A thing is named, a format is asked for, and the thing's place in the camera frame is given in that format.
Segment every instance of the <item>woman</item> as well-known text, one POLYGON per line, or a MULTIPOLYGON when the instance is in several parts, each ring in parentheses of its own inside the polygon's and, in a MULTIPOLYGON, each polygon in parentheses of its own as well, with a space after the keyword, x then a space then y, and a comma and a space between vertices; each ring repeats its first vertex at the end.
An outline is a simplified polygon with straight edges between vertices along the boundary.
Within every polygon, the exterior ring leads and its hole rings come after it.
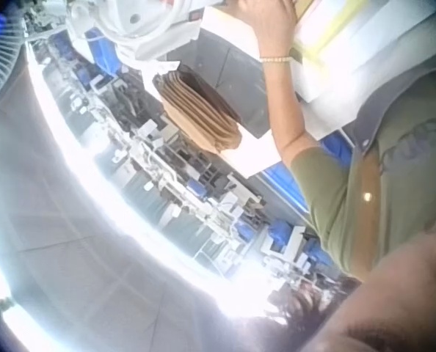
POLYGON ((436 56, 365 102, 347 170, 305 130, 288 63, 297 22, 293 1, 236 1, 258 40, 283 163, 302 190, 323 248, 364 280, 381 258, 436 222, 436 56))

